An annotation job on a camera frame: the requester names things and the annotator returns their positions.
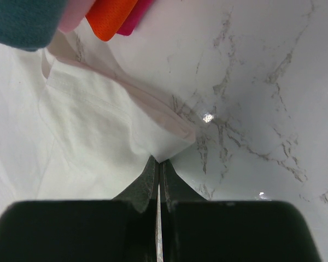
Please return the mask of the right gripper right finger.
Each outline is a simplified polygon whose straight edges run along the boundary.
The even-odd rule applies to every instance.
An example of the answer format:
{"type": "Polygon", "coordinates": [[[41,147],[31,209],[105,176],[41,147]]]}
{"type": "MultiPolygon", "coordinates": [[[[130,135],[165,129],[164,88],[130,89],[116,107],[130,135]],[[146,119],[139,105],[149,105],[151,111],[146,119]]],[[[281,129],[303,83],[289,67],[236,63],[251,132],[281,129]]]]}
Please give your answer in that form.
{"type": "Polygon", "coordinates": [[[283,201],[209,201],[159,165],[164,261],[320,261],[301,213],[283,201]]]}

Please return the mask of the white t-shirt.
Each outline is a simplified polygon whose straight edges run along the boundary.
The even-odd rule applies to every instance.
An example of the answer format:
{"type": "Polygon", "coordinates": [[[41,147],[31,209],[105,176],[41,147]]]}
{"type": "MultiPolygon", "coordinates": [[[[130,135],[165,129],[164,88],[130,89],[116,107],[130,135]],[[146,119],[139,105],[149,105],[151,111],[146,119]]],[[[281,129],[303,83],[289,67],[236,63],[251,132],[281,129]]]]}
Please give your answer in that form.
{"type": "Polygon", "coordinates": [[[162,93],[91,68],[97,44],[85,22],[36,52],[0,44],[0,204],[111,198],[195,142],[162,93]]]}

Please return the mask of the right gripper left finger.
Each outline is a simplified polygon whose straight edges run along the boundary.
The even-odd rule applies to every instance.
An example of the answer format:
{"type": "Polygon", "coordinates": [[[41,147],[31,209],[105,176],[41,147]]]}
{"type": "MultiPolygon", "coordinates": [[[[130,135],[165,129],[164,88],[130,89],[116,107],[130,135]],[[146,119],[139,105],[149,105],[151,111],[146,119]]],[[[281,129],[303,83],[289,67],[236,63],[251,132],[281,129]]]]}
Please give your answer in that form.
{"type": "Polygon", "coordinates": [[[0,217],[0,261],[156,261],[158,163],[110,200],[11,204],[0,217]]]}

